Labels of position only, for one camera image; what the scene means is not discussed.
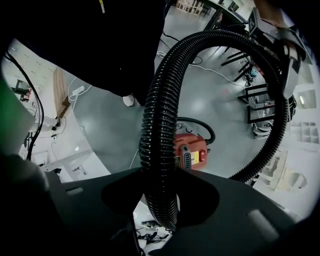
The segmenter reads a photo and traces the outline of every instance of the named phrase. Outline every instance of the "floor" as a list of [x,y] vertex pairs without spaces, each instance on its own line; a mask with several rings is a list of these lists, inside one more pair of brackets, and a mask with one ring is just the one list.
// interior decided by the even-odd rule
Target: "floor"
[[[203,30],[210,17],[205,18],[182,12],[172,7],[165,20],[164,31],[167,35],[182,39],[192,33]],[[163,41],[172,47],[176,41],[162,36]],[[210,48],[199,53],[203,58],[202,67],[222,73],[229,80],[238,76],[238,62],[226,66],[221,63],[236,52],[225,47]],[[162,42],[159,50],[168,52]],[[155,58],[155,67],[161,62]],[[66,73],[66,83],[74,76]],[[76,79],[71,91],[79,86],[89,86]],[[247,165],[258,153],[264,140],[255,140],[251,126],[246,124],[246,108],[237,100],[243,94],[243,88],[225,80],[222,76],[189,66],[185,73],[179,102],[180,117],[189,117],[209,124],[216,140],[209,146],[211,153],[204,172],[222,177],[229,177]],[[132,162],[141,135],[143,107],[137,103],[126,107],[121,97],[108,91],[92,87],[87,93],[79,96],[74,114],[78,124],[90,146],[101,162],[111,173],[127,170]],[[205,138],[208,134],[199,128],[199,133]],[[132,167],[140,166],[137,154]]]

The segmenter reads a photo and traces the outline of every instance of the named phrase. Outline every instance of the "white shoe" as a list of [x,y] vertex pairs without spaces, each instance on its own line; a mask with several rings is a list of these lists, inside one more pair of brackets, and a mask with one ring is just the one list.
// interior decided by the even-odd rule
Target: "white shoe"
[[125,97],[122,97],[124,104],[127,107],[131,107],[133,106],[133,104],[135,103],[135,97],[133,97],[131,94]]

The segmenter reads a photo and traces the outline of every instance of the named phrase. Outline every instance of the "black pants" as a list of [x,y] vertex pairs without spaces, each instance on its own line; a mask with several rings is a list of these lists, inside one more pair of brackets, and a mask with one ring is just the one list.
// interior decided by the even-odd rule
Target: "black pants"
[[115,6],[105,1],[105,13],[99,0],[22,5],[17,15],[25,19],[14,35],[21,43],[95,87],[122,97],[134,94],[145,104],[164,27],[164,0],[134,5],[122,0]]

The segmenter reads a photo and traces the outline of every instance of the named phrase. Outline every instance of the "gray floor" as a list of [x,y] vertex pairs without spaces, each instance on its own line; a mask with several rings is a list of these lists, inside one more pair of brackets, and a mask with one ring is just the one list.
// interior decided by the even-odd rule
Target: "gray floor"
[[[203,30],[210,17],[194,16],[171,8],[165,21],[166,34],[182,39],[192,33]],[[173,39],[162,36],[162,39],[172,47]],[[203,58],[202,67],[213,69],[234,80],[238,76],[239,63],[221,66],[227,57],[235,52],[225,47],[211,48],[199,54]],[[168,48],[160,43],[159,50],[167,53]],[[161,62],[156,57],[155,66]],[[66,75],[67,84],[73,75]],[[71,91],[81,85],[76,79]],[[237,100],[243,94],[243,88],[236,86],[220,75],[189,66],[186,71],[179,103],[179,116],[201,120],[209,124],[215,131],[216,140],[210,145],[208,164],[205,172],[222,177],[229,177],[247,165],[258,153],[264,140],[255,140],[251,125],[246,124],[246,108]],[[138,148],[141,135],[142,116],[144,109],[137,103],[126,107],[122,98],[108,91],[92,87],[87,93],[79,96],[74,109],[79,125],[96,155],[111,173],[127,170]],[[194,131],[204,138],[208,136],[205,130],[194,126]],[[140,165],[139,154],[133,162],[133,167]]]

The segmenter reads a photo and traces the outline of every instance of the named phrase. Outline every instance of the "red vacuum cleaner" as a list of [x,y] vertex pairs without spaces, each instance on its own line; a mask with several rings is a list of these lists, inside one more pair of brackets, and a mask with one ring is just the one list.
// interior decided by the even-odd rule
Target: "red vacuum cleaner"
[[190,122],[204,127],[210,133],[209,139],[204,139],[199,134],[193,133],[175,135],[175,166],[193,170],[203,169],[207,165],[208,153],[210,152],[207,146],[216,139],[214,130],[206,123],[193,118],[178,117],[177,121],[177,129],[182,127],[179,122]]

